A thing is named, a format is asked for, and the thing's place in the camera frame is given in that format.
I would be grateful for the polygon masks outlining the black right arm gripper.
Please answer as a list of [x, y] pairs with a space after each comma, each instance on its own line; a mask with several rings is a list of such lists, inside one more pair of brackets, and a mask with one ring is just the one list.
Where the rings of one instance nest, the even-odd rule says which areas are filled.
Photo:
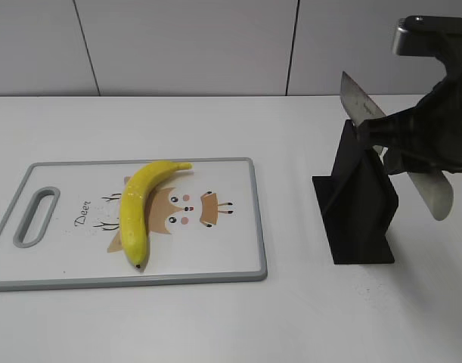
[[[357, 128], [364, 144], [388, 147], [383, 162], [389, 175], [462, 173], [462, 36], [434, 32], [429, 48], [444, 66], [445, 77], [414, 107], [367, 119]], [[411, 156], [403, 150], [424, 150], [426, 155]]]

